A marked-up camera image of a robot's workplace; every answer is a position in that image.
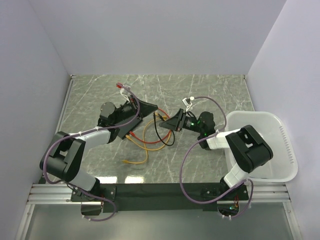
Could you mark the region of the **black network switch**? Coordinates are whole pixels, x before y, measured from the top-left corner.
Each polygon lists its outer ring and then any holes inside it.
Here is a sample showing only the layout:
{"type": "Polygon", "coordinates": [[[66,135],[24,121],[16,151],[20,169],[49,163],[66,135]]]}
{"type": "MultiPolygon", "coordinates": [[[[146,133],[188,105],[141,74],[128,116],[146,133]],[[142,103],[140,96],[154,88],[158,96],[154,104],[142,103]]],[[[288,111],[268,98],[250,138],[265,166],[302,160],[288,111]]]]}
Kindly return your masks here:
{"type": "Polygon", "coordinates": [[[129,135],[130,132],[133,132],[137,128],[137,126],[142,122],[143,122],[142,118],[140,117],[135,118],[131,123],[120,127],[117,136],[122,140],[125,139],[126,135],[129,135]]]}

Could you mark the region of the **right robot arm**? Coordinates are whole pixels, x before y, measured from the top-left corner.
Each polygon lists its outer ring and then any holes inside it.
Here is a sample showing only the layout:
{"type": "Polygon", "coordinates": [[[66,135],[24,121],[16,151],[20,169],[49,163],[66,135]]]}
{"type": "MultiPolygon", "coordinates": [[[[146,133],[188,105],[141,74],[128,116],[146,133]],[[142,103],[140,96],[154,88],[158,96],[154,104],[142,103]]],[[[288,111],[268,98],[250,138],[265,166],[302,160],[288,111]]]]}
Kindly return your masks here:
{"type": "Polygon", "coordinates": [[[220,195],[230,200],[238,193],[236,184],[246,179],[256,168],[263,166],[274,156],[271,147],[252,125],[240,129],[220,132],[211,112],[204,111],[199,117],[179,109],[168,120],[159,124],[161,128],[179,132],[182,129],[198,133],[197,144],[204,150],[230,149],[235,165],[220,180],[220,195]]]}

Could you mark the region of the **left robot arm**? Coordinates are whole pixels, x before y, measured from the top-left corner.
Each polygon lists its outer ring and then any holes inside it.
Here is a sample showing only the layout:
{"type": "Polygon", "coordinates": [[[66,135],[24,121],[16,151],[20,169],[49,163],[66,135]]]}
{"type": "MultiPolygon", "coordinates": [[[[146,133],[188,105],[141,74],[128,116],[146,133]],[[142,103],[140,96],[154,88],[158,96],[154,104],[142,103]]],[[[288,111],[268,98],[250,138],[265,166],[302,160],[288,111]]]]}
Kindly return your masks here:
{"type": "Polygon", "coordinates": [[[59,180],[82,189],[89,201],[103,195],[100,180],[81,170],[85,154],[92,148],[110,144],[116,138],[124,139],[134,130],[143,118],[158,110],[156,104],[147,103],[130,96],[116,107],[105,102],[100,107],[97,126],[79,133],[57,132],[42,157],[39,167],[45,177],[51,174],[59,180]]]}

